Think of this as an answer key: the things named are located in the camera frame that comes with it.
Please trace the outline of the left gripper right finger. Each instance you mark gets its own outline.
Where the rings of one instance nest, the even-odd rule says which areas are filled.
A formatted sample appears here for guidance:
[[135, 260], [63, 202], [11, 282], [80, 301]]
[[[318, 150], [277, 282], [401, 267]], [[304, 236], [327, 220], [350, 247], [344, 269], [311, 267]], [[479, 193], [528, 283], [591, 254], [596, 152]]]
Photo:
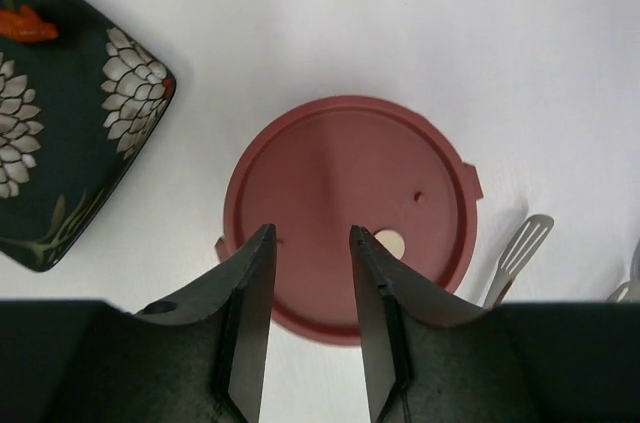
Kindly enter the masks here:
[[410, 269], [361, 226], [349, 246], [371, 420], [494, 421], [494, 314]]

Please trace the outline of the metal food tongs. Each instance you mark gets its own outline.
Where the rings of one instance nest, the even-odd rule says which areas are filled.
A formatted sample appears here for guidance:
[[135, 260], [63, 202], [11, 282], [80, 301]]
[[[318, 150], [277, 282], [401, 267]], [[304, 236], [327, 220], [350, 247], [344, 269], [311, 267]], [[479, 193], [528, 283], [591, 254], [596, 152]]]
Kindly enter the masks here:
[[497, 258], [483, 306], [602, 302], [631, 278], [639, 223], [528, 217]]

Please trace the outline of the red round lid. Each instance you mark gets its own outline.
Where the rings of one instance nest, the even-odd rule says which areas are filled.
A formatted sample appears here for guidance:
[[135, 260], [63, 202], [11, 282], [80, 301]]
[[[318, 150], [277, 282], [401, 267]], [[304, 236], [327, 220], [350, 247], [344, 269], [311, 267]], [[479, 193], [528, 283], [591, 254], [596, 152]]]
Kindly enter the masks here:
[[476, 168], [426, 118], [343, 95], [283, 114], [250, 143], [230, 179], [220, 259], [262, 225], [277, 236], [273, 319], [310, 340], [359, 342], [349, 233], [397, 233], [401, 259], [454, 292], [468, 271], [483, 195]]

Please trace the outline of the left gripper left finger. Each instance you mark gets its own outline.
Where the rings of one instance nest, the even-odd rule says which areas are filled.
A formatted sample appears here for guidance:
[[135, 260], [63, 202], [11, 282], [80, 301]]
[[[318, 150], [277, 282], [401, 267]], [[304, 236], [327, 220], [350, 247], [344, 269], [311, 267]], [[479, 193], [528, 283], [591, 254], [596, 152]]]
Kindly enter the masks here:
[[259, 419], [276, 275], [276, 228], [261, 226], [233, 255], [138, 317], [167, 331], [156, 365], [183, 385], [178, 419], [198, 401], [215, 422]]

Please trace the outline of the toy red sausage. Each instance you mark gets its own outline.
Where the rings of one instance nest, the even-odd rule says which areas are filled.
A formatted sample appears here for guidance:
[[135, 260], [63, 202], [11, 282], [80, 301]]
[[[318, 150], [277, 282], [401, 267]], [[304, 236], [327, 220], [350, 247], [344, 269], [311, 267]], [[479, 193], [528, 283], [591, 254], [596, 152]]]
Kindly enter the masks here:
[[44, 21], [29, 5], [21, 5], [18, 10], [2, 9], [0, 23], [3, 37], [21, 43], [51, 41], [59, 37], [57, 27]]

